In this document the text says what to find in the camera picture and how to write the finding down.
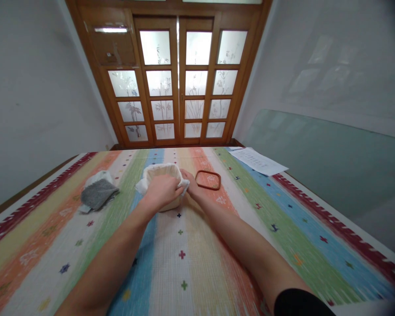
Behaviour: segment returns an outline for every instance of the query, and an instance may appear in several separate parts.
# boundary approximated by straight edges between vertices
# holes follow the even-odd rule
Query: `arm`
[[[189,172],[182,169],[182,175],[190,181],[187,190],[190,196],[199,204],[211,225],[258,282],[272,313],[275,300],[282,291],[298,288],[312,292],[264,237],[238,216],[208,199]]]
[[[69,293],[56,315],[105,315],[130,271],[136,252],[152,217],[183,191],[178,180],[155,177],[144,198],[101,248]]]

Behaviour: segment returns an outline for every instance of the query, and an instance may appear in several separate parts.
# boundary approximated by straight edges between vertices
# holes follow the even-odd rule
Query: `black sleeve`
[[[282,291],[275,300],[275,316],[334,316],[313,294],[300,289]]]

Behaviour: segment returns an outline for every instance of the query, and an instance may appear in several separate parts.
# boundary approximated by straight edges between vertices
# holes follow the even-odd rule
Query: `colorful tablecloth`
[[[0,314],[53,315],[102,245],[135,208],[151,164],[215,171],[208,198],[260,232],[337,314],[395,301],[395,256],[286,173],[266,177],[223,147],[142,149],[77,157],[0,215]],[[86,180],[109,170],[120,194],[77,212]],[[213,186],[206,174],[201,181]],[[267,315],[254,280],[186,195],[149,223],[110,315]]]

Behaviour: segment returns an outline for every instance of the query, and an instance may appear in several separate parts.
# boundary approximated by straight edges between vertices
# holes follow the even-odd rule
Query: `brown hoop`
[[[218,176],[218,179],[219,179],[218,187],[213,188],[213,187],[207,187],[207,186],[204,186],[204,185],[202,185],[202,184],[199,184],[199,183],[198,183],[198,176],[197,176],[197,175],[198,175],[200,172],[210,173],[210,174],[213,174],[213,175],[215,175],[215,176]],[[214,191],[218,191],[219,189],[221,189],[221,176],[220,176],[218,173],[216,173],[216,172],[206,171],[206,170],[199,170],[199,171],[196,173],[195,180],[196,180],[196,183],[197,183],[197,186],[198,186],[198,187],[202,187],[202,188],[210,189],[210,190],[214,190]]]

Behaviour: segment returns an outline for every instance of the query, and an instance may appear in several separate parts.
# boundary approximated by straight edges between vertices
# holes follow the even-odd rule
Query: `person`
[[[183,169],[181,173],[190,181],[187,192],[253,275],[274,316],[334,315],[262,235],[208,199],[193,175]],[[106,315],[129,273],[147,224],[158,210],[183,192],[177,185],[178,180],[169,175],[153,178],[145,196],[92,260],[56,315]]]

